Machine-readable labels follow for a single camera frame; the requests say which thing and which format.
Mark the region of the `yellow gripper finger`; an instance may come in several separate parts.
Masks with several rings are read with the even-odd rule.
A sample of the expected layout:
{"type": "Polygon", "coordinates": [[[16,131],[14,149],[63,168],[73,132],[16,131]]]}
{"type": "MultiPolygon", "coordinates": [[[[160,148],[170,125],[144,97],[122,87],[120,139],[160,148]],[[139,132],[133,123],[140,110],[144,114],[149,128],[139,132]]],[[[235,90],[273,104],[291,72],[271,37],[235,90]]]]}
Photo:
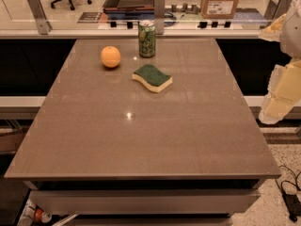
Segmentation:
{"type": "Polygon", "coordinates": [[[278,17],[277,19],[275,19],[270,25],[265,27],[259,34],[259,38],[262,40],[279,42],[280,32],[281,32],[285,17],[286,17],[286,14],[283,14],[280,17],[278,17]]]}
{"type": "Polygon", "coordinates": [[[272,70],[259,120],[264,124],[282,121],[300,101],[301,60],[292,59],[286,66],[276,65],[272,70]]]}

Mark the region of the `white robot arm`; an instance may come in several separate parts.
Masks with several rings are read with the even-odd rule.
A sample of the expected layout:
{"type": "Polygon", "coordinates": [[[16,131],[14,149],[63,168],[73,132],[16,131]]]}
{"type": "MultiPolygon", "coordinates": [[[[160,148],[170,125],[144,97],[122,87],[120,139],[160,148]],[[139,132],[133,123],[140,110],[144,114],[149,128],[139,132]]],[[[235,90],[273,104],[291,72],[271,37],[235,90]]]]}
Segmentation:
{"type": "Polygon", "coordinates": [[[280,51],[292,58],[285,66],[276,65],[272,70],[261,104],[259,120],[275,124],[301,101],[301,0],[264,28],[259,38],[278,41],[280,51]]]}

